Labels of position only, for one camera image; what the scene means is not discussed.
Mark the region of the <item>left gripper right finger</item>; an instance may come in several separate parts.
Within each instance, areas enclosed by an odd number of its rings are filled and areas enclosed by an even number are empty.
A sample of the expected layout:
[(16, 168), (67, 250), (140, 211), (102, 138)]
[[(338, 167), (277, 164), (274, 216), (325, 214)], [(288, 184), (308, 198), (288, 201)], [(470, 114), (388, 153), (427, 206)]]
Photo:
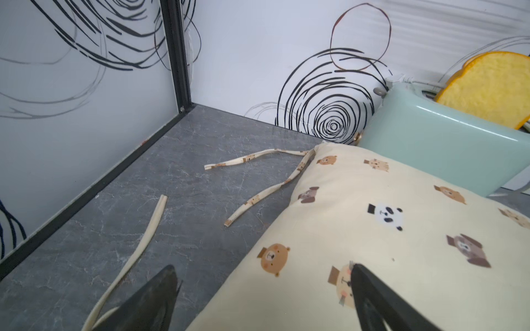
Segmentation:
[(362, 330), (438, 330), (368, 268), (356, 263), (351, 288)]

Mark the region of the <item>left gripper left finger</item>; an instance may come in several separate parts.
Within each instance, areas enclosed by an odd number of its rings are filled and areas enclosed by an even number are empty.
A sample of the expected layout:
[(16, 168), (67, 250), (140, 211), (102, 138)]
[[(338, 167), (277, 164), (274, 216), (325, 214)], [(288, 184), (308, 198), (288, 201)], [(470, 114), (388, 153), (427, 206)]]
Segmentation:
[(168, 265), (94, 329), (168, 330), (179, 291), (175, 268)]

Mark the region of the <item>cream animal print pillowcase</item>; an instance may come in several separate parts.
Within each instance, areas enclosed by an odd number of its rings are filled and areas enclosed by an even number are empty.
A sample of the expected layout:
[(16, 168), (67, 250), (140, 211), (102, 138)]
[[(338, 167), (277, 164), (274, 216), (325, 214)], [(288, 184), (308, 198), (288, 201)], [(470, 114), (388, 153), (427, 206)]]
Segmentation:
[(289, 206), (191, 330), (359, 330), (366, 267), (442, 330), (529, 329), (529, 220), (353, 146), (302, 153)]

